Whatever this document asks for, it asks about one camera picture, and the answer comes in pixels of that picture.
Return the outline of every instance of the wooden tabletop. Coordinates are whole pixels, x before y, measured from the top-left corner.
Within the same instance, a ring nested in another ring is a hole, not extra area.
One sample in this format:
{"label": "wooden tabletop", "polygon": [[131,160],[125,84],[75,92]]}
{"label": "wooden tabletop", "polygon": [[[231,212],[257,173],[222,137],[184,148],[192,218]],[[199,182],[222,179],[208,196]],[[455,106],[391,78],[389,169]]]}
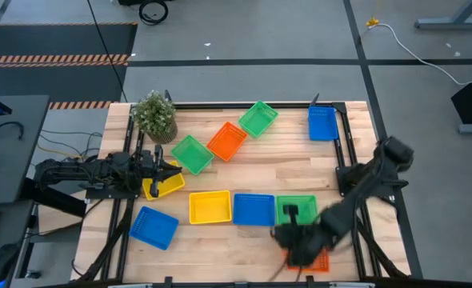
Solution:
{"label": "wooden tabletop", "polygon": [[[347,102],[348,117],[354,145],[360,162],[371,159],[376,138],[366,102]],[[130,104],[112,104],[106,120],[100,157],[120,151]],[[170,150],[191,134],[206,145],[225,122],[238,124],[246,110],[178,110],[178,136],[164,145],[165,160],[174,160]],[[215,156],[199,175],[183,169],[186,186],[157,201],[148,202],[144,195],[135,202],[133,219],[143,206],[159,210],[179,219],[179,228],[168,250],[160,250],[130,238],[124,282],[163,282],[165,276],[175,282],[267,282],[283,263],[283,254],[270,237],[270,228],[236,226],[231,222],[214,225],[191,225],[188,195],[190,192],[230,190],[234,193],[273,195],[315,195],[318,209],[339,201],[334,168],[337,157],[333,142],[309,140],[305,109],[279,109],[279,116],[258,139],[248,137],[230,162]],[[338,119],[339,134],[342,132]],[[135,128],[131,149],[136,147]],[[346,164],[350,164],[346,142],[342,139]],[[144,150],[154,150],[150,138]],[[105,200],[92,210],[83,223],[75,265],[85,269],[96,258],[106,242],[113,200]],[[408,274],[402,237],[394,208],[376,199],[368,200],[375,239],[385,253],[404,273]],[[305,272],[316,281],[357,280],[354,251],[348,248],[347,237],[330,255],[330,272]],[[366,272],[371,275],[369,254],[364,241]],[[112,253],[110,277],[115,276],[119,245]],[[276,281],[294,281],[297,271],[284,270]]]}

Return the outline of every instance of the green rectangular tray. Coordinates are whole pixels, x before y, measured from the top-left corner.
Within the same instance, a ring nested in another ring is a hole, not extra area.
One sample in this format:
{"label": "green rectangular tray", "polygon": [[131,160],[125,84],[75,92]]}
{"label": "green rectangular tray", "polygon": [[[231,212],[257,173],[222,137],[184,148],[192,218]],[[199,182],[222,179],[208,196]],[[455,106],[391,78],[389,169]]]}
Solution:
{"label": "green rectangular tray", "polygon": [[250,136],[257,138],[274,122],[277,116],[278,112],[276,110],[259,101],[238,122]]}
{"label": "green rectangular tray", "polygon": [[316,205],[316,196],[277,196],[277,224],[290,223],[290,216],[284,214],[282,207],[284,205],[298,206],[297,223],[311,224],[318,215],[318,206]]}
{"label": "green rectangular tray", "polygon": [[201,173],[213,160],[213,153],[191,135],[186,136],[171,151],[193,175]]}

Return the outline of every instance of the gray floor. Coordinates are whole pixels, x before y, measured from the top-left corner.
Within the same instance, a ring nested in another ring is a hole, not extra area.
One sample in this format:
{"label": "gray floor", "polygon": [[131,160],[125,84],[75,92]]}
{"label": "gray floor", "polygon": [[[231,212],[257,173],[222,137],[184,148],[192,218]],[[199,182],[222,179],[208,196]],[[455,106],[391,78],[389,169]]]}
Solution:
{"label": "gray floor", "polygon": [[[138,20],[131,8],[109,0],[91,1],[100,22]],[[472,31],[413,28],[416,18],[449,16],[463,2],[381,0],[377,16],[423,58],[472,58]],[[364,22],[375,1],[351,0],[351,4],[367,58],[410,58],[388,30],[366,32]],[[132,61],[357,57],[339,0],[177,0],[169,6],[170,16],[163,24],[138,26]],[[12,0],[2,19],[2,23],[46,22],[92,20],[83,0]],[[472,80],[472,66],[445,68],[461,82]],[[370,71],[388,134],[416,151],[404,195],[422,272],[425,278],[472,281],[472,136],[457,133],[459,120],[450,102],[460,87],[427,66],[372,66]],[[152,89],[168,89],[175,101],[310,100],[317,92],[324,100],[367,100],[358,66],[128,68],[125,91],[130,101]],[[102,131],[105,116],[105,110],[50,111],[45,127]],[[79,150],[86,145],[83,136],[50,138]],[[50,156],[61,159],[38,150],[34,163]],[[14,286],[67,281],[75,246],[74,241],[41,246],[31,267],[42,270],[42,279],[19,280]],[[61,260],[53,260],[57,258],[51,251],[61,253]]]}

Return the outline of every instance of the blue rectangular tray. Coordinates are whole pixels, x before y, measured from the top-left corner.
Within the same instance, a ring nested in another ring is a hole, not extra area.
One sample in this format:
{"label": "blue rectangular tray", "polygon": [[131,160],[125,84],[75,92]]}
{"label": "blue rectangular tray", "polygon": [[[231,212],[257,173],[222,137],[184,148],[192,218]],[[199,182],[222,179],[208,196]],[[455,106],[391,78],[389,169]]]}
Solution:
{"label": "blue rectangular tray", "polygon": [[275,226],[274,196],[235,194],[233,223],[236,225]]}
{"label": "blue rectangular tray", "polygon": [[335,140],[339,137],[335,108],[309,107],[309,137],[310,140],[322,141]]}
{"label": "blue rectangular tray", "polygon": [[131,227],[130,236],[166,250],[178,225],[179,220],[176,218],[148,207],[142,207]]}

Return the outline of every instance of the red basket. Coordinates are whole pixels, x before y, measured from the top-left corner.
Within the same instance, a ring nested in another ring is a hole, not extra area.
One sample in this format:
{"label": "red basket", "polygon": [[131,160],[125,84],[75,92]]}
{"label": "red basket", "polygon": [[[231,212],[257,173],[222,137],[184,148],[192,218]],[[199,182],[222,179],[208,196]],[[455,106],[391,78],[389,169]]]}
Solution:
{"label": "red basket", "polygon": [[[283,252],[284,255],[287,256],[287,251],[284,250]],[[329,268],[329,253],[326,249],[323,249],[310,266],[302,267],[302,271],[328,272]],[[299,268],[288,266],[287,269],[298,271]]]}
{"label": "red basket", "polygon": [[223,161],[228,162],[243,144],[246,136],[245,131],[226,122],[211,141],[207,143],[207,148]]}

